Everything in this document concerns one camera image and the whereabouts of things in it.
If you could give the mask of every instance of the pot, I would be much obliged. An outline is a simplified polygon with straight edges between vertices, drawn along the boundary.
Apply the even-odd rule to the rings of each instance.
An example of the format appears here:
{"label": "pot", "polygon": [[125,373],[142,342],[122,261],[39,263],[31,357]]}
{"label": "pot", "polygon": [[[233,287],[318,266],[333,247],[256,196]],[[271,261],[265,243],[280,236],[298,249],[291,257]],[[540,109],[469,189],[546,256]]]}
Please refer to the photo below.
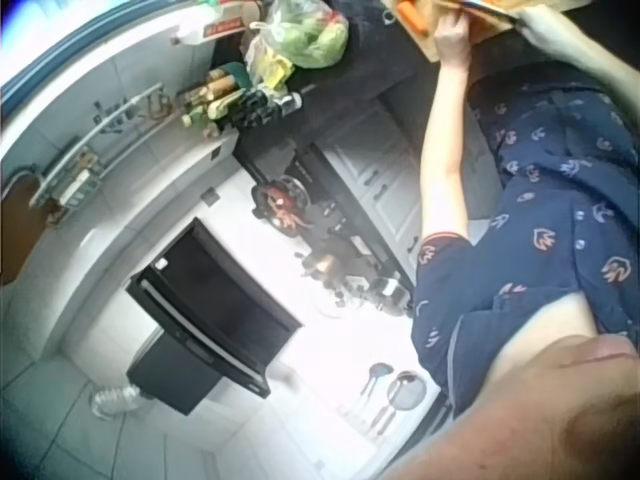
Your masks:
{"label": "pot", "polygon": [[407,313],[411,294],[395,278],[378,277],[371,282],[367,297],[378,310],[394,317],[401,317]]}

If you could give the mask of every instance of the plastic bag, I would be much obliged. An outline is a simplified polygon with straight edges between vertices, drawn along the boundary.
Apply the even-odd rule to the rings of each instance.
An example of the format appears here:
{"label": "plastic bag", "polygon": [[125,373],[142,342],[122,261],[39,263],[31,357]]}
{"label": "plastic bag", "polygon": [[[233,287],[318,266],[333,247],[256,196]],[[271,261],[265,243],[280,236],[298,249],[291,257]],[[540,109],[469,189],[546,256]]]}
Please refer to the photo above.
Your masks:
{"label": "plastic bag", "polygon": [[275,52],[302,68],[338,63],[349,40],[349,22],[320,0],[276,0],[266,23],[254,22]]}

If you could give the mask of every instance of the kitchen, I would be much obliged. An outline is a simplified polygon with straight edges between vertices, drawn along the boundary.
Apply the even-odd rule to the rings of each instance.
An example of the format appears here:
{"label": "kitchen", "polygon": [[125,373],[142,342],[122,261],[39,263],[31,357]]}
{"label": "kitchen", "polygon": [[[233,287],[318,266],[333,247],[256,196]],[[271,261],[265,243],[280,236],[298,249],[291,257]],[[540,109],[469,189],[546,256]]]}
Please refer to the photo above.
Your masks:
{"label": "kitchen", "polygon": [[[377,3],[371,7],[376,26],[387,28],[388,36],[376,41],[410,47],[399,25],[384,25]],[[202,478],[375,477],[418,427],[433,432],[448,413],[438,387],[418,364],[407,314],[420,228],[416,143],[421,133],[412,131],[420,122],[411,118],[426,115],[429,105],[427,89],[422,104],[413,92],[433,82],[433,69],[408,50],[413,60],[390,61],[376,82],[360,83],[374,69],[372,51],[380,51],[370,37],[371,43],[365,41],[371,27],[363,22],[357,25],[361,63],[333,83],[329,74],[314,78],[314,88],[302,94],[301,110],[261,129],[239,134],[230,128],[206,137],[185,128],[175,112],[163,113],[166,97],[233,61],[225,58],[225,50],[236,49],[231,37],[172,45],[176,26],[193,8],[176,7],[116,31],[29,98],[5,129],[3,179],[25,163],[41,162],[36,171],[47,172],[47,163],[68,154],[69,143],[77,145],[76,136],[98,126],[91,149],[118,164],[80,208],[58,227],[40,232],[15,281],[3,287],[4,332],[29,358],[7,385],[3,379],[3,398],[25,418],[37,418],[21,410],[20,400],[35,388],[28,381],[39,363],[60,352],[90,382],[83,389],[88,396],[149,382],[130,399],[135,405],[124,407],[126,414],[98,420],[99,428],[120,426],[115,436],[110,430],[113,458],[105,459],[91,441],[86,447],[64,443],[64,435],[58,441],[59,430],[66,431],[65,415],[47,437],[73,461],[87,463],[96,478],[135,478],[130,472],[138,467],[122,462],[136,459],[116,446],[126,443],[129,419],[162,432],[165,455],[169,438],[204,452],[215,468],[201,472]],[[132,114],[124,120],[126,115],[114,114],[121,107],[127,112],[122,98],[135,98],[158,82],[162,87],[151,93],[157,108],[150,101],[147,111],[142,108],[146,117]],[[301,83],[304,91],[309,81]],[[331,102],[349,85],[360,90],[353,101]],[[335,107],[326,108],[332,103]],[[116,120],[92,125],[96,115]],[[69,122],[60,122],[63,116]],[[476,240],[500,186],[472,115],[468,122],[475,140],[465,151],[465,187],[477,219]],[[274,204],[288,206],[286,222]],[[240,283],[237,272],[244,272],[242,290],[253,292],[247,298],[255,302],[266,294],[262,307],[277,310],[274,324],[287,324],[286,341],[260,366],[266,387],[259,394],[247,375],[238,374],[241,369],[220,374],[207,367],[193,378],[180,378],[189,375],[179,368],[161,369],[175,361],[194,365],[188,371],[195,372],[203,362],[224,361],[224,355],[213,347],[200,355],[196,348],[183,348],[188,340],[179,340],[178,329],[168,335],[166,320],[150,314],[136,297],[140,292],[132,293],[137,283],[132,276],[151,266],[163,279],[167,267],[161,261],[167,263],[170,246],[178,245],[174,239],[203,228],[204,248],[223,250],[224,262],[233,264],[229,268],[236,274],[230,277]],[[382,287],[394,287],[393,293],[376,288],[378,279],[386,279]],[[207,345],[196,340],[200,350]],[[149,373],[145,359],[162,342],[170,345],[163,352],[179,353],[151,365]],[[163,385],[156,382],[158,372]],[[402,372],[415,372],[408,383],[423,388],[411,408],[392,415],[386,407]],[[194,384],[209,385],[209,391]],[[99,410],[96,396],[92,399]],[[67,413],[76,408],[69,405]],[[107,402],[102,408],[109,408]],[[27,463],[35,469],[49,465],[50,450],[57,451],[49,447]]]}

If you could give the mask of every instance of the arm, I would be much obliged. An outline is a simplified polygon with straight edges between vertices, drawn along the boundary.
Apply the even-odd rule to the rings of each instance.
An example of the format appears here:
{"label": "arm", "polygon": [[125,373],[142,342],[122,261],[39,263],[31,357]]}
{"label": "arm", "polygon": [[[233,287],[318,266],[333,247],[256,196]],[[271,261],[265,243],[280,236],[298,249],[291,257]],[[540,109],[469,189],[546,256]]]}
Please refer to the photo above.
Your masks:
{"label": "arm", "polygon": [[435,33],[441,67],[420,162],[422,238],[453,232],[465,238],[467,208],[460,164],[471,47],[466,16],[443,16]]}
{"label": "arm", "polygon": [[621,106],[640,125],[640,73],[587,37],[559,12],[539,5],[518,14],[520,32],[550,56],[584,70],[609,87]]}

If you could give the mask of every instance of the tile floor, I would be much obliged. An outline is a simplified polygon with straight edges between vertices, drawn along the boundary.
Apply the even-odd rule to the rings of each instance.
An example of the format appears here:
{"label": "tile floor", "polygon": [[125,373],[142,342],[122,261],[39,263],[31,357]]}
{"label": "tile floor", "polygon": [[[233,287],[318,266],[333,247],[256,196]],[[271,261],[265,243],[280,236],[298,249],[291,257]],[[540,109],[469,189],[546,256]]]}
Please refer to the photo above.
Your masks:
{"label": "tile floor", "polygon": [[210,452],[133,415],[95,417],[94,385],[63,355],[32,363],[14,343],[3,348],[2,364],[3,454],[22,475],[12,478],[220,480]]}

